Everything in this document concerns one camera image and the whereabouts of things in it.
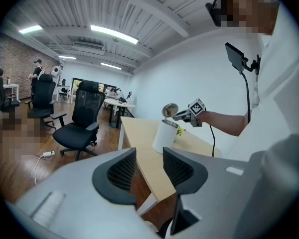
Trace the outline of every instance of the phone mount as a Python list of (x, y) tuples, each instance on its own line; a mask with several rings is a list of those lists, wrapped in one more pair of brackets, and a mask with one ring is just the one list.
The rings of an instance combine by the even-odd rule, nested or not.
[(229, 61), (232, 63), (233, 67), (239, 71), (240, 74), (242, 74), (243, 70), (246, 69), (249, 72), (252, 72), (255, 70), (256, 75), (259, 74), (260, 69), (260, 60), (261, 58), (257, 54), (257, 60), (253, 60), (253, 63), (250, 65), (250, 67), (247, 66), (248, 58), (245, 57), (245, 55), (236, 47), (231, 45), (230, 43), (225, 44), (227, 55)]

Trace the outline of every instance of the brick wall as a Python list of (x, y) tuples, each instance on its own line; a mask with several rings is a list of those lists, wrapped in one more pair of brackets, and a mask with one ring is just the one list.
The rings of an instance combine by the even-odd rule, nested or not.
[(28, 80), (35, 68), (34, 61), (42, 60), (42, 67), (50, 71), (59, 62), (5, 34), (0, 33), (0, 68), (3, 80), (9, 76), (11, 83), (19, 84), (19, 99), (30, 97), (31, 81)]

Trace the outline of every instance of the black cable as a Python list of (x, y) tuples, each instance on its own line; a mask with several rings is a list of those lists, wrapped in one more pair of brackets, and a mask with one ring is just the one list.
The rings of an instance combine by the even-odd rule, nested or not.
[(241, 75), (244, 77), (245, 82), (246, 82), (246, 89), (247, 89), (247, 113), (248, 113), (248, 123), (250, 122), (250, 103), (249, 103), (249, 89), (248, 89), (248, 82), (246, 79), (246, 76), (244, 75), (244, 73), (241, 73)]
[(215, 149), (216, 139), (215, 139), (215, 135), (214, 135), (213, 129), (211, 128), (211, 125), (209, 125), (209, 127), (210, 127), (211, 133), (213, 135), (213, 139), (214, 139), (213, 152), (212, 152), (212, 157), (214, 157), (214, 149)]

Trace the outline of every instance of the fluorescent light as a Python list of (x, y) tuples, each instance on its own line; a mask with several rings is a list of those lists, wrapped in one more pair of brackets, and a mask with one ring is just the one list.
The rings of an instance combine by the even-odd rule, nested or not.
[(76, 59), (75, 57), (66, 57), (66, 56), (59, 56), (59, 58), (69, 58), (69, 59)]
[(138, 40), (133, 38), (133, 37), (130, 37), (126, 34), (123, 34), (121, 32), (117, 32), (115, 30), (111, 30), (111, 29), (108, 29), (108, 28), (105, 28), (105, 27), (91, 25), (91, 29), (93, 31), (98, 31), (98, 32), (101, 32), (101, 33), (113, 35), (115, 37), (121, 38), (121, 39), (123, 39), (125, 41), (128, 41), (128, 42), (131, 42), (133, 44), (137, 44), (137, 42), (138, 42)]
[(108, 65), (108, 64), (101, 63), (101, 65), (102, 65), (102, 66), (113, 67), (113, 68), (115, 68), (115, 69), (119, 69), (119, 70), (121, 70), (121, 68), (120, 68), (120, 67), (111, 66), (111, 65)]
[(19, 30), (19, 32), (21, 34), (25, 34), (25, 33), (33, 32), (33, 31), (41, 30), (41, 29), (42, 29), (42, 27), (40, 27), (39, 25), (35, 25), (35, 26), (31, 26), (31, 27), (27, 27), (25, 29)]

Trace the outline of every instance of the ceiling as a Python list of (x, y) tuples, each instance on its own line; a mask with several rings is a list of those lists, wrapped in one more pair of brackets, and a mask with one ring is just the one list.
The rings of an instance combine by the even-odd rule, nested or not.
[[(205, 8), (213, 0), (20, 0), (7, 14), (2, 32), (56, 57), (73, 55), (77, 63), (110, 63), (131, 74), (142, 63), (187, 38), (206, 32)], [(43, 30), (21, 35), (35, 24)], [(135, 37), (134, 45), (92, 31), (90, 25)], [(78, 50), (73, 42), (103, 46)]]

